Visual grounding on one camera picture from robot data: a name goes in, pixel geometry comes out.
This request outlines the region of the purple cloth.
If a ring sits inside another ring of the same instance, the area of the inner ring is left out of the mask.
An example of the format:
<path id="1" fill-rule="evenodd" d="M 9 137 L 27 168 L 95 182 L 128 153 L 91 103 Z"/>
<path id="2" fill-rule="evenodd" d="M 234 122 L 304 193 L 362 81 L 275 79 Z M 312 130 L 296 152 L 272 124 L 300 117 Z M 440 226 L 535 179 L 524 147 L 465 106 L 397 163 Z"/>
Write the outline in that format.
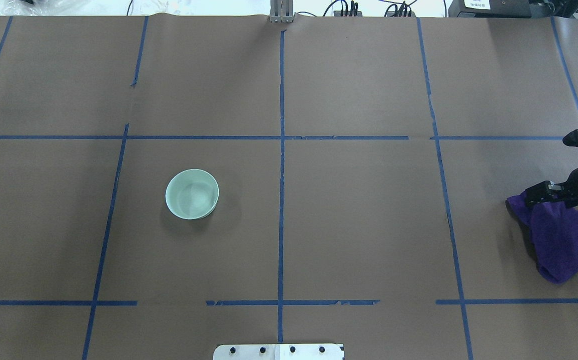
<path id="1" fill-rule="evenodd" d="M 555 285 L 569 281 L 578 272 L 578 209 L 562 202 L 528 206 L 526 193 L 506 199 L 511 213 L 528 230 L 535 250 L 538 273 Z"/>

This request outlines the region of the mint green bowl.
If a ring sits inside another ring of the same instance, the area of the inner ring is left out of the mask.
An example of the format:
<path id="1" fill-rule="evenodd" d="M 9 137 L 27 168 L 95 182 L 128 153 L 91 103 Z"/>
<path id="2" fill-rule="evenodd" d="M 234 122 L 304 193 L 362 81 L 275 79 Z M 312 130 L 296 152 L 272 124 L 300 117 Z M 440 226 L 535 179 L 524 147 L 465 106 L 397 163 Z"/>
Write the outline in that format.
<path id="1" fill-rule="evenodd" d="M 209 216 L 219 196 L 217 180 L 207 171 L 192 168 L 171 178 L 165 190 L 165 203 L 177 218 L 192 221 Z"/>

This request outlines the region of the aluminium frame post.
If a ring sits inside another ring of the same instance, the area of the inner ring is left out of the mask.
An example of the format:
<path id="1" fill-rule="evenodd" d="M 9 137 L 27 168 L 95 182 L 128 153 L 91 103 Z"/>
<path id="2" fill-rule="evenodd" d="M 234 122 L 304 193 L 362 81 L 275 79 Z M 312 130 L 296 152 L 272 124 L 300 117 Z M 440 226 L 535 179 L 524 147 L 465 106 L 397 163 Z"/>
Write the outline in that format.
<path id="1" fill-rule="evenodd" d="M 269 19 L 274 24 L 288 24 L 295 20 L 293 0 L 270 0 Z"/>

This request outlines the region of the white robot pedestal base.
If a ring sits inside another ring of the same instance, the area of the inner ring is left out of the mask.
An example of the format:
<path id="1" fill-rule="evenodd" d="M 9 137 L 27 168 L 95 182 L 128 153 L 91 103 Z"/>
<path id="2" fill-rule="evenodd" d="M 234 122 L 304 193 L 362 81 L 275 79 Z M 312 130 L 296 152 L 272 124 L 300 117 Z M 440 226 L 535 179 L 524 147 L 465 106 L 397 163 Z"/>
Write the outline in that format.
<path id="1" fill-rule="evenodd" d="M 216 347 L 214 360 L 344 360 L 343 344 L 223 344 Z"/>

